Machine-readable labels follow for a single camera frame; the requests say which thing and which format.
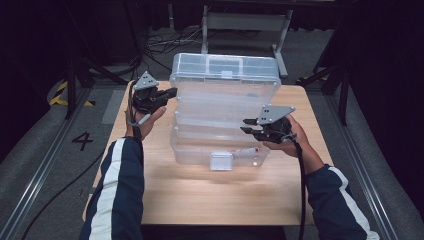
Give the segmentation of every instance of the metal frame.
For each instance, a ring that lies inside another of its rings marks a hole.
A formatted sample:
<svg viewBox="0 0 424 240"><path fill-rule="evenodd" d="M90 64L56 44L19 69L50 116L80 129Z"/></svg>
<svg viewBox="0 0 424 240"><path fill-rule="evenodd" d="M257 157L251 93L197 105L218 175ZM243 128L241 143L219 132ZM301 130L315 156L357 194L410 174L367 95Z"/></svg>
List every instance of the metal frame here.
<svg viewBox="0 0 424 240"><path fill-rule="evenodd" d="M277 60L278 70L282 78L287 78L287 69L284 64L281 49L286 38L287 29L293 11L289 10L285 15L259 15L259 14L230 14L230 13L212 13L208 6L203 7L202 21L202 54L208 53L208 29L242 29L242 30L261 30L261 31L279 31L280 38L277 44L272 45L274 57Z"/></svg>

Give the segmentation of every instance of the wire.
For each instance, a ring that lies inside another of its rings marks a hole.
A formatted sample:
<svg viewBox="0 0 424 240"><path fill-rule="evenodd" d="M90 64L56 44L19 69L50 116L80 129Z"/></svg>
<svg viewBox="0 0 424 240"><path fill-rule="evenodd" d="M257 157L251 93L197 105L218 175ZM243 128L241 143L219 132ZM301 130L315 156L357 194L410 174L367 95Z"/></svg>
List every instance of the wire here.
<svg viewBox="0 0 424 240"><path fill-rule="evenodd" d="M305 184L305 165L303 163L302 148L300 144L292 139L294 146L296 147L297 157L299 160L300 166L300 188L301 188L301 198L302 198L302 210L300 218L300 229L299 229L299 240L303 239L303 234L305 232L305 215L306 215L306 184Z"/></svg>
<svg viewBox="0 0 424 240"><path fill-rule="evenodd" d="M103 153L104 153L104 150L100 153L100 155L92 163L90 163L90 165L88 165L88 167L82 173L80 173L74 180L72 180L64 188L62 188L58 193L56 193L52 198L50 198L50 200L43 206L43 208L41 208L40 211L38 211L37 215L35 215L35 217L31 220L28 227L25 229L25 232L24 232L24 234L21 238L22 240L24 240L26 238L26 236L27 236L29 230L31 229L32 225L40 217L41 213L43 213L43 211L50 205L50 203L52 203L62 192L64 192L69 186L74 184L80 177L82 177L88 170L90 170L90 168L93 167L94 164L103 156Z"/></svg>

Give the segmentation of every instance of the stacked plastic containers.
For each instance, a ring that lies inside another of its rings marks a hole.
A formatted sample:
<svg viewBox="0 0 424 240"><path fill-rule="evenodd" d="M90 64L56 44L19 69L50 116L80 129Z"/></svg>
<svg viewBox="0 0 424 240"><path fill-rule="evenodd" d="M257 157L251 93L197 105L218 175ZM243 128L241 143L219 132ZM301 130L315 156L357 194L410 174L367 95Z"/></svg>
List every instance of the stacked plastic containers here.
<svg viewBox="0 0 424 240"><path fill-rule="evenodd" d="M281 86L274 58L180 53L170 83L178 88L171 134L178 163L212 170L262 165L270 150L240 127Z"/></svg>

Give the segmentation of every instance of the metal rail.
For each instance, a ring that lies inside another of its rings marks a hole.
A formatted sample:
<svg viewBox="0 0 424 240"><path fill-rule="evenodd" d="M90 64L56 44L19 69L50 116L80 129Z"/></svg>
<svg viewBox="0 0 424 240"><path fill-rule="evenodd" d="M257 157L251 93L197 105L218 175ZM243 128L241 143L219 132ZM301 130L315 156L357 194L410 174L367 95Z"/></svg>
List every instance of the metal rail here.
<svg viewBox="0 0 424 240"><path fill-rule="evenodd" d="M352 163L352 167L356 176L358 177L359 183L361 184L362 190L364 191L365 197L367 198L368 204L371 207L377 225L380 229L380 234L382 235L380 238L385 240L397 240L398 237L396 232L387 216L380 196L378 195L378 192L371 181L371 178L362 161L355 142L352 139L349 129L343 126L340 122L336 100L331 95L326 95L325 100L331 109L332 116L336 120L338 129L340 130L340 133L342 134L343 139L348 147L350 153L349 157L351 158L350 162Z"/></svg>
<svg viewBox="0 0 424 240"><path fill-rule="evenodd" d="M44 184L53 164L56 162L57 155L63 145L63 140L68 134L73 122L75 121L80 109L83 107L84 103L87 101L88 96L90 95L91 89L82 88L78 96L77 108L74 114L70 119L65 120L59 128L59 131L56 137L53 140L50 148L47 150L46 155L44 156L40 166L29 182L27 188L25 189L24 194L19 200L17 206L13 210L13 213L9 217L6 225L0 233L0 240L14 239L16 236L19 227L21 226L23 220L28 214L32 204L34 203L38 193L40 192L41 187Z"/></svg>

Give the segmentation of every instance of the sleeve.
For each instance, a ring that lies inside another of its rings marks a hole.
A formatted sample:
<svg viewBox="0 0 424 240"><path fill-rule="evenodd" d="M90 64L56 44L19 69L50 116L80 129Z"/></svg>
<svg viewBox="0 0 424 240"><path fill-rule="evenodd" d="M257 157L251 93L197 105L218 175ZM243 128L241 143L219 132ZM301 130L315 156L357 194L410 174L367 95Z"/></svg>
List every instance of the sleeve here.
<svg viewBox="0 0 424 240"><path fill-rule="evenodd" d="M112 143L79 239L142 239L143 149L131 137Z"/></svg>
<svg viewBox="0 0 424 240"><path fill-rule="evenodd" d="M320 239L380 239L370 231L339 169L325 165L306 176L306 186Z"/></svg>

